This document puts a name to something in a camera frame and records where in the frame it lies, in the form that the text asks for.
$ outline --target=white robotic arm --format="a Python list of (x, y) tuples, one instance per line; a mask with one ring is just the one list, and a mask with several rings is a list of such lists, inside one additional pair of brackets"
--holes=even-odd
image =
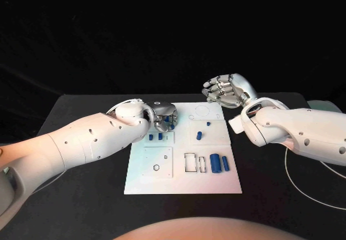
[(204, 87), (210, 102), (228, 108), (244, 107), (230, 124), (257, 146), (283, 144), (296, 154), (346, 166), (346, 114), (308, 108), (290, 110), (279, 100), (259, 98), (240, 74), (211, 79)]
[[(0, 229), (38, 187), (54, 176), (107, 158), (140, 141), (152, 125), (161, 132), (178, 125), (177, 106), (168, 102), (145, 104), (133, 99), (116, 105), (107, 114), (90, 115), (60, 130), (0, 147)], [(17, 189), (5, 168), (14, 173)]]

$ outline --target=robotic hand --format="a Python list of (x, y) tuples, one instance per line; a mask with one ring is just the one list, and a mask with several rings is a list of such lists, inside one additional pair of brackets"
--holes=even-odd
[(283, 144), (296, 154), (346, 166), (346, 114), (308, 108), (289, 109), (257, 92), (240, 74), (221, 75), (205, 84), (208, 102), (227, 108), (244, 107), (230, 120), (237, 134), (246, 132), (257, 146)]
[[(107, 158), (145, 138), (152, 126), (168, 132), (177, 125), (178, 109), (172, 103), (145, 104), (140, 99), (132, 99), (117, 104), (107, 114), (90, 115), (60, 130), (2, 146), (0, 229), (29, 196), (42, 189), (38, 190), (38, 187), (54, 176)], [(5, 168), (11, 169), (17, 187), (9, 182)]]

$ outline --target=white board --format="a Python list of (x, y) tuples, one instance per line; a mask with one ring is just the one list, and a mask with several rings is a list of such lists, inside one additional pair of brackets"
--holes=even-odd
[[(159, 140), (159, 132), (152, 128), (153, 140), (148, 134), (132, 145), (125, 194), (241, 194), (221, 105), (215, 102), (174, 104), (178, 109), (175, 130), (165, 132)], [(197, 139), (198, 132), (202, 132), (201, 140)], [(187, 154), (188, 167), (197, 169), (192, 172), (187, 172)], [(221, 173), (213, 173), (211, 154), (220, 154)], [(227, 156), (230, 171), (226, 171), (223, 156)]]

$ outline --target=black table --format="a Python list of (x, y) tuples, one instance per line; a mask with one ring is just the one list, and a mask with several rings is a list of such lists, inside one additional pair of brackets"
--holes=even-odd
[[(295, 108), (309, 108), (299, 93), (263, 93)], [(106, 112), (133, 98), (146, 102), (205, 102), (202, 94), (64, 95), (40, 134), (47, 134), (84, 116)], [(224, 108), (226, 119), (241, 108)], [(346, 238), (346, 211), (312, 201), (290, 183), (286, 147), (253, 145), (244, 133), (228, 126), (243, 194), (125, 195), (129, 146), (109, 158), (67, 171), (27, 201), (0, 231), (0, 239), (109, 240), (152, 223), (187, 217), (227, 217), (266, 224), (312, 239)], [(346, 180), (316, 160), (289, 153), (288, 167), (301, 189), (321, 201), (346, 207)]]

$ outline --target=blue block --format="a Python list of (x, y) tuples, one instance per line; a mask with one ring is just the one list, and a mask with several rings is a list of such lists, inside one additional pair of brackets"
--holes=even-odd
[(228, 158), (226, 156), (223, 157), (223, 162), (224, 162), (226, 171), (230, 171), (230, 163), (228, 163)]
[(211, 155), (211, 171), (214, 174), (223, 172), (221, 156), (217, 153)]
[(200, 131), (200, 132), (197, 133), (197, 139), (201, 140), (201, 138), (202, 138), (202, 132)]

